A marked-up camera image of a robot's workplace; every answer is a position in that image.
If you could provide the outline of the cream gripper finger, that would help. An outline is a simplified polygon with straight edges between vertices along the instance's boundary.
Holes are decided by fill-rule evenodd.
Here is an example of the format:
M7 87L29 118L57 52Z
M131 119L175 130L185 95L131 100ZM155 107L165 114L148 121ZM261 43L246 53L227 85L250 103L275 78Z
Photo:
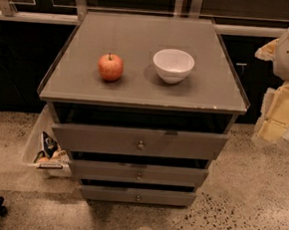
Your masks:
M260 47L254 53L254 56L260 59L261 61L272 61L275 56L277 44L278 44L278 39L271 40L266 45Z
M270 142L289 139L289 106L285 103L281 87L266 90L260 118L254 128L255 137Z

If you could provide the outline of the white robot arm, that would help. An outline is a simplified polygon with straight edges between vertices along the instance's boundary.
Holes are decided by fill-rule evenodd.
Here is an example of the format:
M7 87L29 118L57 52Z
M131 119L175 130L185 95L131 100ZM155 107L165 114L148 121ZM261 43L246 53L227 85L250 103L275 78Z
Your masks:
M271 61L273 73L283 80L281 87L266 91L255 137L272 143L289 139L289 28L278 39L260 47L255 57Z

